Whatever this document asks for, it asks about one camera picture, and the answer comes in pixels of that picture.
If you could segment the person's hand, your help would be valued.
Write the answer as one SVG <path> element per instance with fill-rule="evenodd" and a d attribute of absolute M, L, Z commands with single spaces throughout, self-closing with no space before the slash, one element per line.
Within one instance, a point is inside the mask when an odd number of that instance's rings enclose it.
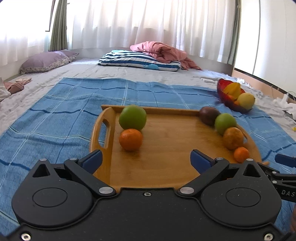
<path fill-rule="evenodd" d="M 290 231 L 296 232 L 296 205 L 294 206 L 291 220 L 290 220 Z"/>

